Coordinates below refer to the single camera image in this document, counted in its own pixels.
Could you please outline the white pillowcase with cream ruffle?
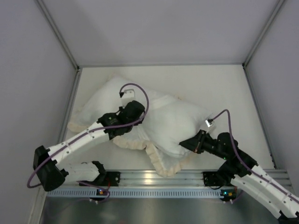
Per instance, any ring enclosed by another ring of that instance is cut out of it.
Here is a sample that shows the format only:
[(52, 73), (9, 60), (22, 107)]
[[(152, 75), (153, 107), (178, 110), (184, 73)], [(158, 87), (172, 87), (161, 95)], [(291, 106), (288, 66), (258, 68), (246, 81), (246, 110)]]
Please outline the white pillowcase with cream ruffle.
[[(121, 105), (119, 90), (127, 83), (129, 83), (129, 80), (121, 76), (114, 76), (109, 79), (91, 96), (84, 106), (75, 111), (68, 123), (68, 129), (73, 133), (79, 133), (105, 113), (116, 111)], [(145, 89), (144, 91), (149, 97), (149, 102), (169, 95), (151, 89)], [(112, 142), (120, 148), (145, 151), (154, 169), (162, 177), (173, 177), (192, 158), (191, 152), (183, 159), (176, 159), (163, 153), (149, 140), (142, 124), (134, 127), (131, 132), (114, 138)]]

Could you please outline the white pillow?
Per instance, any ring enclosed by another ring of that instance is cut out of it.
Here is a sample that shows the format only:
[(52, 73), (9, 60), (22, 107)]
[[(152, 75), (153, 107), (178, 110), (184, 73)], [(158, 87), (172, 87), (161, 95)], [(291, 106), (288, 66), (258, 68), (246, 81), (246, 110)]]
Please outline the white pillow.
[(183, 159), (189, 151), (180, 142), (194, 137), (212, 112), (170, 95), (150, 101), (142, 126), (149, 140), (163, 153)]

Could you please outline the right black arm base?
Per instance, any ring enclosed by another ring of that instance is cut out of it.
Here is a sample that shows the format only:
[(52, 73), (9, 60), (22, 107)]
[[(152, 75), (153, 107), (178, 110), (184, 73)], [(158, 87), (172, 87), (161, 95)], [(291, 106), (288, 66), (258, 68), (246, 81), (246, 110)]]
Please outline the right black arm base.
[(231, 184), (232, 175), (219, 171), (205, 171), (202, 174), (205, 187), (234, 187)]

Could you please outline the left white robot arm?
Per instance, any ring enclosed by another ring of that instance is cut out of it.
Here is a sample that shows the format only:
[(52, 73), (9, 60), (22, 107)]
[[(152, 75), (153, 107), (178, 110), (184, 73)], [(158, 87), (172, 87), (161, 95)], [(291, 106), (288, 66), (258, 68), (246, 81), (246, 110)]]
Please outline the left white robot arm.
[(105, 113), (90, 127), (57, 145), (35, 149), (33, 169), (46, 192), (55, 190), (67, 182), (95, 184), (103, 181), (106, 171), (98, 161), (64, 166), (71, 155), (80, 154), (124, 135), (143, 122), (148, 106), (133, 100), (117, 112)]

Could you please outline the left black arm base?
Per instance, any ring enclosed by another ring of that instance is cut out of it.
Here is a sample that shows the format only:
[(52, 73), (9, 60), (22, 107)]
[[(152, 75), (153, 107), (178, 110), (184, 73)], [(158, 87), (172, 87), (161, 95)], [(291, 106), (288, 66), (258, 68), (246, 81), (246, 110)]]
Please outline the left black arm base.
[(117, 187), (119, 186), (121, 173), (116, 171), (108, 171), (105, 174), (100, 174), (94, 181), (88, 182), (83, 181), (79, 183), (80, 186), (88, 185), (99, 186), (99, 187)]

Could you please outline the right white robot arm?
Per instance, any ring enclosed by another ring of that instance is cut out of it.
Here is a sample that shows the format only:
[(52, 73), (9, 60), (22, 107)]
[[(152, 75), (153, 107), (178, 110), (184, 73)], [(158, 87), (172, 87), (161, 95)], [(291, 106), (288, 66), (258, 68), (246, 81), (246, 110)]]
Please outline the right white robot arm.
[(216, 176), (223, 185), (233, 185), (263, 205), (280, 224), (299, 222), (299, 198), (270, 177), (247, 153), (238, 148), (230, 133), (216, 139), (200, 130), (194, 137), (180, 142), (193, 153), (208, 152), (225, 160)]

